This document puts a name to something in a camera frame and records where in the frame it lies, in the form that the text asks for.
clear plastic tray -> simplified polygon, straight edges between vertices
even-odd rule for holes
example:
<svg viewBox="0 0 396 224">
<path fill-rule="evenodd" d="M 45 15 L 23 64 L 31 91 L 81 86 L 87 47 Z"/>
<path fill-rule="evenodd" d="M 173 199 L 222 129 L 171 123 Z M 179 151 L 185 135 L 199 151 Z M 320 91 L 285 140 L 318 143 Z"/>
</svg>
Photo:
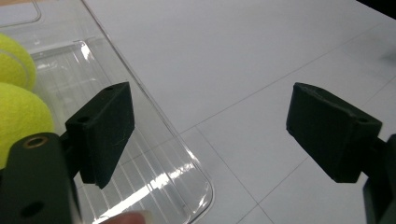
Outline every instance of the clear plastic tray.
<svg viewBox="0 0 396 224">
<path fill-rule="evenodd" d="M 79 175 L 75 178 L 85 223 L 131 210 L 151 211 L 154 223 L 197 220 L 213 202 L 209 179 L 84 2 L 24 2 L 34 6 L 39 18 L 3 21 L 2 26 L 0 16 L 0 32 L 17 39 L 33 56 L 33 92 L 48 104 L 57 134 L 65 132 L 65 121 L 101 89 L 123 81 L 131 85 L 135 130 L 110 183 L 100 190 L 83 184 Z"/>
</svg>

